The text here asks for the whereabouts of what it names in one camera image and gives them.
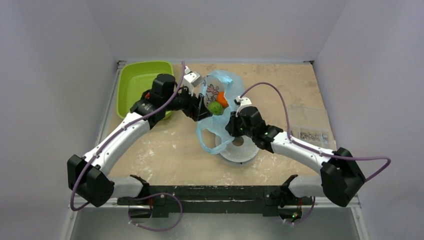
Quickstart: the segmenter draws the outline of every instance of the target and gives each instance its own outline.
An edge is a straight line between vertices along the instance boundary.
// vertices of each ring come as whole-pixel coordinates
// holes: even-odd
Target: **orange ball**
[[[228,102],[224,97],[224,92],[220,92],[218,93],[218,96],[216,97],[216,101],[222,105],[223,108],[227,108],[228,107]]]

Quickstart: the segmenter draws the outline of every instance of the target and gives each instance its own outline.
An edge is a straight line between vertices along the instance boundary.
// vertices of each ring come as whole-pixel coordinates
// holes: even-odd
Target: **plastic bag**
[[[212,115],[211,117],[205,118],[197,123],[197,136],[200,140],[202,148],[210,154],[218,154],[226,149],[227,145],[234,140],[234,137],[230,136],[225,127],[230,121],[230,114],[237,110],[237,106],[234,100],[237,96],[240,96],[245,90],[242,79],[232,73],[225,70],[215,70],[209,73],[202,85],[200,86],[200,93],[205,96],[204,100],[206,106],[216,101],[218,94],[224,91],[224,98],[228,103],[228,107],[223,110],[222,115]],[[202,130],[208,130],[209,132],[217,135],[221,138],[221,144],[214,148],[207,147],[202,139]]]

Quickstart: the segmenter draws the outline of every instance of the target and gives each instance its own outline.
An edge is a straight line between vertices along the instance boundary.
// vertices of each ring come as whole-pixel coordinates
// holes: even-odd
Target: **green fruit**
[[[207,108],[213,115],[222,115],[224,111],[223,106],[217,101],[209,103],[209,106],[207,106]]]

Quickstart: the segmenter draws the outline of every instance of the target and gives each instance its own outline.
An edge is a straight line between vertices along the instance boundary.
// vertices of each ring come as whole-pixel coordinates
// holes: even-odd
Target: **white disc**
[[[225,162],[233,166],[241,166],[249,163],[259,152],[259,148],[254,144],[252,139],[247,136],[238,138],[239,145],[235,145],[233,141],[229,143],[225,150],[219,154],[226,160]],[[221,144],[221,138],[215,137],[215,144]]]

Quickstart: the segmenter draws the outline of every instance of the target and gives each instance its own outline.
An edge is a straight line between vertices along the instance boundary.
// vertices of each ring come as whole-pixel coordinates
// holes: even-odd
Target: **wooden table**
[[[274,84],[287,105],[325,109],[314,70],[310,64],[188,64],[202,76],[216,69],[239,75],[247,88],[257,82]],[[174,65],[177,79],[181,66]],[[283,105],[269,86],[258,86],[246,94],[267,124],[287,129]],[[110,115],[109,133],[122,121]],[[329,129],[328,118],[320,123]],[[290,175],[316,175],[306,166],[285,156],[260,150],[252,163],[231,166],[219,155],[206,153],[196,134],[196,122],[181,111],[158,123],[137,140],[112,169],[111,176],[139,175],[152,185],[280,185]],[[205,134],[205,143],[215,142],[215,135]]]

